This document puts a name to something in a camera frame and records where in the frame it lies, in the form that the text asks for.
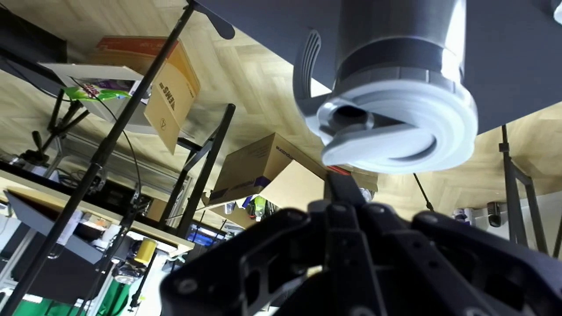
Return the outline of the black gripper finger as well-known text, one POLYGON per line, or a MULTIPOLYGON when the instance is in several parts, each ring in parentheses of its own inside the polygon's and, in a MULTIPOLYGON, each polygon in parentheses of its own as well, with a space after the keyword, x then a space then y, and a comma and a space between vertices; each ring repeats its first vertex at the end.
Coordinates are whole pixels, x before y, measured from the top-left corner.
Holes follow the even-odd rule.
POLYGON ((326 197, 333 203, 364 206, 366 199, 350 175, 329 171, 326 178, 326 197))

